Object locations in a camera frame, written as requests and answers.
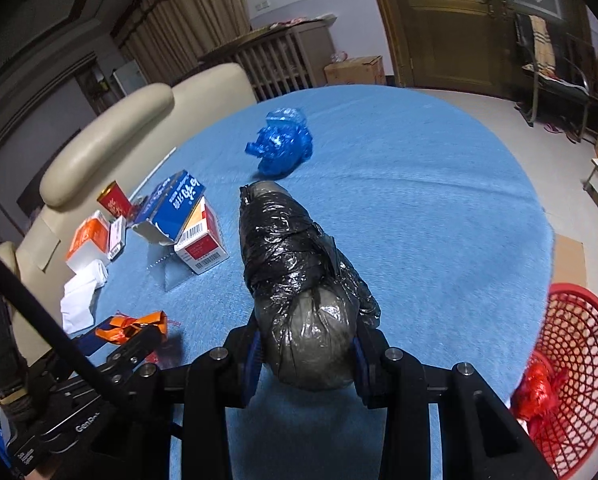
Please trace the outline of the beige leather sofa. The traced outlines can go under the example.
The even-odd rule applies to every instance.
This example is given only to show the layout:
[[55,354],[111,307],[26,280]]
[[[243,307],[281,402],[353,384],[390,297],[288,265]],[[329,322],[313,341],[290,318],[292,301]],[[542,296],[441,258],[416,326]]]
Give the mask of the beige leather sofa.
[[64,257],[75,229],[99,210],[99,193],[116,182],[131,194],[190,138],[253,104],[250,81],[236,63],[214,66],[174,87],[157,82],[136,90],[52,161],[40,184],[41,212],[19,245],[0,244],[0,258],[59,321],[64,284],[73,275]]

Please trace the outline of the blue toothpaste box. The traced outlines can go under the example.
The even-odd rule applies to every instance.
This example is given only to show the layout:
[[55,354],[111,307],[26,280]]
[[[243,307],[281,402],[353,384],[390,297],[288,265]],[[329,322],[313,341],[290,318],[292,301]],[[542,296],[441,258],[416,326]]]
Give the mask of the blue toothpaste box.
[[187,170],[172,174],[145,198],[130,228],[150,244],[174,245],[205,190]]

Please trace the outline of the red plastic bag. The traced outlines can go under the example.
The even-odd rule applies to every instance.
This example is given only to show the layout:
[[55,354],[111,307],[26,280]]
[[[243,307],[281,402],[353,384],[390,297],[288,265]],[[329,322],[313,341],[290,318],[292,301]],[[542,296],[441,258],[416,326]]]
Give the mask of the red plastic bag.
[[535,438],[544,422],[559,406],[559,393],[569,378],[567,367],[553,368],[540,352],[533,352],[521,382],[512,394],[510,411],[518,422],[526,424],[527,433]]

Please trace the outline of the wooden double door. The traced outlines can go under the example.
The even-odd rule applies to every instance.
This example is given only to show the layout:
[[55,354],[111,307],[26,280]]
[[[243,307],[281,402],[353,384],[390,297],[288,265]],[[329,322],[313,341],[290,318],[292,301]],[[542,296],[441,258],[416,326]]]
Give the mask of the wooden double door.
[[510,99],[527,87],[514,17],[535,14],[591,38],[583,0],[377,0],[401,87]]

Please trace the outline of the blue plastic bag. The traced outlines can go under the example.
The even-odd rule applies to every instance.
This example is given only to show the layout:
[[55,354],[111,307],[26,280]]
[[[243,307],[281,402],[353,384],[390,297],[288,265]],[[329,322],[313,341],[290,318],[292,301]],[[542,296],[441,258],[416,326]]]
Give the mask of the blue plastic bag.
[[281,178],[309,160],[313,155],[313,137],[302,110],[278,108],[266,115],[266,126],[244,148],[259,159],[258,173]]

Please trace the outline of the blue tablecloth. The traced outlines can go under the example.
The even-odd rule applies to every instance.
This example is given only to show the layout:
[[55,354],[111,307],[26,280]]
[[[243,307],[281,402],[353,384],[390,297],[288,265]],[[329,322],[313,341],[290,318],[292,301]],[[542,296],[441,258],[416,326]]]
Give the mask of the blue tablecloth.
[[[552,275],[553,230],[534,188],[494,133],[448,102],[378,86],[287,94],[197,134],[158,171],[191,169],[208,187],[228,260],[202,275],[169,249],[128,233],[111,265],[97,318],[165,310],[176,322],[172,359],[189,362],[244,324],[253,299],[238,240],[238,185],[256,163],[244,154],[264,115],[291,106],[308,116],[314,154],[279,181],[351,260],[381,309],[380,330],[420,362],[474,364],[506,401],[520,381]],[[180,442],[144,422],[156,404],[116,416],[84,452],[76,479],[180,478]],[[387,410],[369,410],[353,386],[311,392],[264,365],[248,408],[226,411],[235,479],[378,479]]]

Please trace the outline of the red plastic basket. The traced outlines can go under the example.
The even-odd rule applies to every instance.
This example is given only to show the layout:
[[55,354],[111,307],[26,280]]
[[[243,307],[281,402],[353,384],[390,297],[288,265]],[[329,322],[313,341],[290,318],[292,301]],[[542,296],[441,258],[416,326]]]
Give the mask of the red plastic basket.
[[575,284],[550,286],[533,352],[556,372],[569,370],[556,412],[530,438],[556,477],[570,479],[598,445],[598,297]]

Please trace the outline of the brown cardboard box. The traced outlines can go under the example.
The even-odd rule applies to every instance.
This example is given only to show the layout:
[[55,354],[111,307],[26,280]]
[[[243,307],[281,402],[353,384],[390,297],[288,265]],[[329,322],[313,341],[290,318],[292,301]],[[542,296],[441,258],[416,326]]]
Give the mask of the brown cardboard box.
[[333,84],[386,84],[381,55],[349,58],[324,67],[326,81]]

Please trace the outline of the red paper cup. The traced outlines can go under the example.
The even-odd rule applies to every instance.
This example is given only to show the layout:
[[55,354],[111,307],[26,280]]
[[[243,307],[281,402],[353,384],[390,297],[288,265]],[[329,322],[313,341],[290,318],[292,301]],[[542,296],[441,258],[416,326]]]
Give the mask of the red paper cup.
[[116,181],[110,182],[99,193],[97,201],[113,216],[113,218],[123,217],[127,219],[132,210],[132,203]]

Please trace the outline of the orange wrapper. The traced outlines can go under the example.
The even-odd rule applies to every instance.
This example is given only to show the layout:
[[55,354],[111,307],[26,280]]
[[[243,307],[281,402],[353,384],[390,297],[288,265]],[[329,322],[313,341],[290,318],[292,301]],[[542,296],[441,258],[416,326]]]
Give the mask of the orange wrapper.
[[162,341],[168,338],[169,320],[163,311],[152,312],[141,318],[132,318],[126,314],[118,313],[110,318],[105,327],[97,326],[95,336],[105,342],[120,346],[126,344],[143,328],[148,326],[157,327]]

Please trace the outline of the black plastic bag bundle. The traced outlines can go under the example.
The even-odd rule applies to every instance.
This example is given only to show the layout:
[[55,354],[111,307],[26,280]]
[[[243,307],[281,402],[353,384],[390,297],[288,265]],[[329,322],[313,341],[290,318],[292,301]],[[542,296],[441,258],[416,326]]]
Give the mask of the black plastic bag bundle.
[[244,284],[268,367],[308,391],[352,382],[346,355],[358,324],[380,324],[380,307],[334,238],[282,186],[240,189],[239,240]]

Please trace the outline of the red white medicine box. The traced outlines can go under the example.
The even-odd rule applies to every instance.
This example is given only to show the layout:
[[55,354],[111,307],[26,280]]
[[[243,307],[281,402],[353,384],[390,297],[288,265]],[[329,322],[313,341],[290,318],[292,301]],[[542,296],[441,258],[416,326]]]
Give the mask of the red white medicine box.
[[204,196],[188,218],[174,252],[197,275],[228,259],[218,217]]

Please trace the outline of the white tissue pile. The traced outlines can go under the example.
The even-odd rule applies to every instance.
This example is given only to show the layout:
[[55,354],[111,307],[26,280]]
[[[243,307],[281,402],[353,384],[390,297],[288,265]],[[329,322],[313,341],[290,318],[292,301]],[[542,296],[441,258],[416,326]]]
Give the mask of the white tissue pile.
[[95,292],[108,281],[105,263],[95,259],[84,266],[64,285],[64,296],[60,300],[62,328],[68,334],[74,334],[94,325],[94,316],[90,310]]

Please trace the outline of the beige curtain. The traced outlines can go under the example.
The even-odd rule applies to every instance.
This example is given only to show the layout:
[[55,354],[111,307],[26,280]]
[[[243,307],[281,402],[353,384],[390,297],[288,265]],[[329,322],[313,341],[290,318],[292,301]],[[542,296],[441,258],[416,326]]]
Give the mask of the beige curtain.
[[148,81],[175,84],[249,30],[246,0],[135,0],[111,36]]

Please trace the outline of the white purple medicine box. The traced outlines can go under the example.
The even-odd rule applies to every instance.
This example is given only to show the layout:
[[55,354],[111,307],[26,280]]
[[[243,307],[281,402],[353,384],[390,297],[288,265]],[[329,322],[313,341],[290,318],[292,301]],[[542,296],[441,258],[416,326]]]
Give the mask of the white purple medicine box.
[[113,261],[124,249],[126,237],[126,219],[116,218],[110,224],[108,259]]

